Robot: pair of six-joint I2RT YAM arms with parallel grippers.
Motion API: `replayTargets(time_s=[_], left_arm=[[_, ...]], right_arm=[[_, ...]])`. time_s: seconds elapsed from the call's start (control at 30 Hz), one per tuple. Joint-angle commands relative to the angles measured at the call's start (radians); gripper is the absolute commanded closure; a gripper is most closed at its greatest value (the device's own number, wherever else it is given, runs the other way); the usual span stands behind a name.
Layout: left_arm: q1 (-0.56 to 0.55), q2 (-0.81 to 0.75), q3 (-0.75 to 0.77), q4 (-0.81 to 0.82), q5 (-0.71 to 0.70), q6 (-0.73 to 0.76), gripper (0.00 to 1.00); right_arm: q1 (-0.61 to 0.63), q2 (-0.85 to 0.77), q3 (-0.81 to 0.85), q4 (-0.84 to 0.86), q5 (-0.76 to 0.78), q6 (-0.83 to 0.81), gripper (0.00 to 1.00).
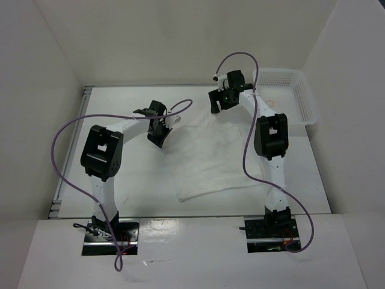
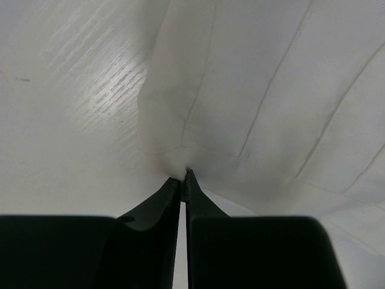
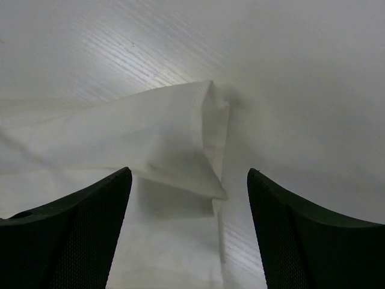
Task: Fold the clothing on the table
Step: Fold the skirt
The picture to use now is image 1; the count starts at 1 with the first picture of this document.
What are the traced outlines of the white pleated skirt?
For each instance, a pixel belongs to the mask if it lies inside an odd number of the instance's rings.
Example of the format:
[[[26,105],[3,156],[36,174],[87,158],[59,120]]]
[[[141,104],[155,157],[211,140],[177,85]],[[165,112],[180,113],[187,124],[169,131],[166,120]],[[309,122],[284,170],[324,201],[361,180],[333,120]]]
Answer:
[[[257,185],[243,172],[244,146],[234,123],[209,113],[171,132],[163,151],[178,200]]]

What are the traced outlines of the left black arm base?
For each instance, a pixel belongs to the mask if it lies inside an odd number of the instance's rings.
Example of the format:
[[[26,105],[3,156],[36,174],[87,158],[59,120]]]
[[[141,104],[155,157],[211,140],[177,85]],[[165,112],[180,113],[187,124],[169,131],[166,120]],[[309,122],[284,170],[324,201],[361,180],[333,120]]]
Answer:
[[[117,255],[117,249],[109,232],[93,226],[91,220],[86,225],[74,223],[73,227],[84,230],[82,256]],[[137,255],[140,224],[136,220],[121,219],[115,233],[116,241],[122,255]]]

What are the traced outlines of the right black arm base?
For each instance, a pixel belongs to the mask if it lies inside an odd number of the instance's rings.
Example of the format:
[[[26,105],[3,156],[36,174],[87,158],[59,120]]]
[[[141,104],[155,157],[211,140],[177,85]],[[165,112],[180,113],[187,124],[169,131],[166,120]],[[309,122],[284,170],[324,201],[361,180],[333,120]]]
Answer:
[[[298,251],[302,248],[295,217],[284,225],[270,226],[266,216],[245,217],[239,230],[245,234],[248,253]]]

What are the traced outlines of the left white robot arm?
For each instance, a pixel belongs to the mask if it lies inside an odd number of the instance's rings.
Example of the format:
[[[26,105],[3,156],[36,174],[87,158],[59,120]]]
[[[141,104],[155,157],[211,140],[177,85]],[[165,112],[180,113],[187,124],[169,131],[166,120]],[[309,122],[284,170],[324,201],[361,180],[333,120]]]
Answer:
[[[152,101],[149,108],[135,110],[130,119],[109,126],[94,125],[88,133],[81,166],[90,177],[92,196],[97,199],[91,221],[105,240],[114,240],[120,232],[114,177],[122,164],[123,146],[146,133],[147,139],[161,148],[173,126],[166,114],[163,103]]]

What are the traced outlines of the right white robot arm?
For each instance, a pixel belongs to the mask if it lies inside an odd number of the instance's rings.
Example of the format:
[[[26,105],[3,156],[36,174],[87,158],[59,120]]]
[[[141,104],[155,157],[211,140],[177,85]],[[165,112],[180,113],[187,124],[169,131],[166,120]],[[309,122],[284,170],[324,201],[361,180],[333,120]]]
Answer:
[[[288,118],[272,110],[253,91],[253,84],[245,82],[240,70],[215,74],[214,81],[217,88],[208,93],[212,114],[241,105],[255,118],[252,121],[253,146],[261,157],[262,182],[272,186],[265,199],[263,229],[269,236],[276,237],[291,221],[288,198],[282,191],[285,187],[283,164],[289,146]]]

